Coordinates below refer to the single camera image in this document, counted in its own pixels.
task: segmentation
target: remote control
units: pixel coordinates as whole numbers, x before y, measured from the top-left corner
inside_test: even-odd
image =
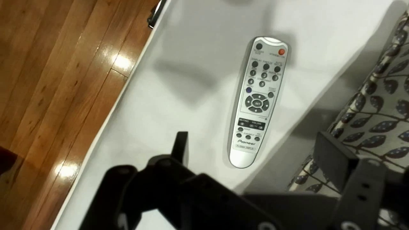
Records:
[[[251,45],[231,125],[230,162],[251,166],[262,146],[280,85],[289,47],[272,37],[256,37]]]

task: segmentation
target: black mount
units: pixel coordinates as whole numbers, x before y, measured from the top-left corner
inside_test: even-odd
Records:
[[[314,161],[341,190],[317,194],[240,197],[206,174],[183,166],[188,133],[179,131],[171,154],[152,157],[144,170],[111,167],[81,229],[136,229],[142,212],[159,209],[175,229],[372,230],[381,208],[409,221],[409,172],[359,160],[327,133],[318,133]]]

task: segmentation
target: red power button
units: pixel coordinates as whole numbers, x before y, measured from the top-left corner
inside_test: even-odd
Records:
[[[280,48],[279,50],[279,55],[284,55],[285,54],[285,50],[284,48]]]

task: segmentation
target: white surface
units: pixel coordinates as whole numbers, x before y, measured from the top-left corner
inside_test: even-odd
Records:
[[[322,105],[343,106],[362,79],[354,84],[337,79],[386,23],[373,46],[366,47],[366,54],[373,54],[355,66],[368,70],[367,62],[373,64],[405,8],[406,2],[392,0],[171,1],[54,227],[78,229],[109,167],[143,169],[151,156],[170,152],[178,130],[190,135],[188,167],[229,188],[244,188],[251,180],[253,188],[268,186],[282,174],[294,174],[288,166],[303,161],[311,139],[290,137],[297,140],[288,146],[290,152],[280,152],[285,138],[334,83],[346,96],[332,96]],[[234,169],[228,160],[230,119],[245,48],[256,36],[277,37],[290,45],[291,54],[265,146],[251,167]],[[159,229],[148,227],[150,222],[144,220],[142,229]]]

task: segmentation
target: wooden floor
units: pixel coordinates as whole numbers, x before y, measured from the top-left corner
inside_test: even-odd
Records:
[[[0,229],[50,229],[157,0],[0,0]]]

